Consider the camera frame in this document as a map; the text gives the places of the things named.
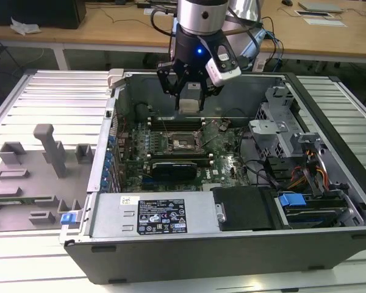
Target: blue latch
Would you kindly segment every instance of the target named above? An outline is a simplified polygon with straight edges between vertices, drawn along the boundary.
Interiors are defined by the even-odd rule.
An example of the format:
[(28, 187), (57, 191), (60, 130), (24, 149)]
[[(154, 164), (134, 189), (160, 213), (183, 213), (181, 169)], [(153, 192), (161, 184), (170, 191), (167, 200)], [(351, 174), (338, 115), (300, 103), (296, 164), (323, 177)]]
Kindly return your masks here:
[(306, 201), (302, 194), (282, 194), (279, 197), (282, 206), (305, 206)]
[(61, 225), (70, 225), (76, 223), (76, 213), (75, 212), (67, 212), (61, 216)]

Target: warning label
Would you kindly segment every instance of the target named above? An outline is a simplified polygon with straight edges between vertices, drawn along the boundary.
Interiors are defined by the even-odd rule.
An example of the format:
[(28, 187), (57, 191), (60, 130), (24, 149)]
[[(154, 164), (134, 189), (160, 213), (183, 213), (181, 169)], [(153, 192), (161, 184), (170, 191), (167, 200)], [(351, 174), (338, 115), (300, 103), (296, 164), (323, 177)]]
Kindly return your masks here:
[(184, 200), (140, 200), (139, 235), (187, 233)]

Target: metal bracket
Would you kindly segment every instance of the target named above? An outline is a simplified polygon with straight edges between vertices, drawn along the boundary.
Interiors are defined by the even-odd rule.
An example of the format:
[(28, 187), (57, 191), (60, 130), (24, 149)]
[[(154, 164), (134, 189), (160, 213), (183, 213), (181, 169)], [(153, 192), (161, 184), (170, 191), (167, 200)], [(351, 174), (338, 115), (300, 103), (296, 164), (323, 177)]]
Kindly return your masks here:
[(290, 143), (293, 147), (293, 154), (298, 154), (303, 152), (303, 146), (305, 148), (314, 148), (316, 142), (321, 140), (320, 136), (315, 132), (307, 133), (294, 133), (290, 138)]
[(126, 83), (125, 78), (123, 78), (123, 71), (121, 68), (115, 68), (109, 71), (107, 83), (110, 89), (115, 89)]

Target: gray plastic post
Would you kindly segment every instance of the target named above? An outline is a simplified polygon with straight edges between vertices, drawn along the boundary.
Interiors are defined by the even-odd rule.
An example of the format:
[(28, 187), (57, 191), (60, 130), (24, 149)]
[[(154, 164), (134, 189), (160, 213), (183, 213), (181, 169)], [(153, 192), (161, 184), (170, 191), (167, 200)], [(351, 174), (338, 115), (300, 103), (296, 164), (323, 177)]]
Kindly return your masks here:
[(34, 137), (41, 141), (57, 177), (64, 178), (66, 167), (64, 159), (58, 151), (56, 142), (53, 139), (53, 130), (52, 124), (38, 124), (34, 129)]

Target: white sticker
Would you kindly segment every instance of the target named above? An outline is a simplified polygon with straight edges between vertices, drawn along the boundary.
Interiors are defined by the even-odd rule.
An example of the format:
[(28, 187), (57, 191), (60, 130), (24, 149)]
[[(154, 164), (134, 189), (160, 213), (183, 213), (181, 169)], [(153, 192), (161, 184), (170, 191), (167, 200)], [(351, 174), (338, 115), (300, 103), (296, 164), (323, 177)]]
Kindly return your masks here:
[(200, 90), (201, 84), (199, 82), (191, 82), (188, 84), (188, 89), (189, 90)]
[(140, 197), (121, 197), (121, 204), (138, 204)]

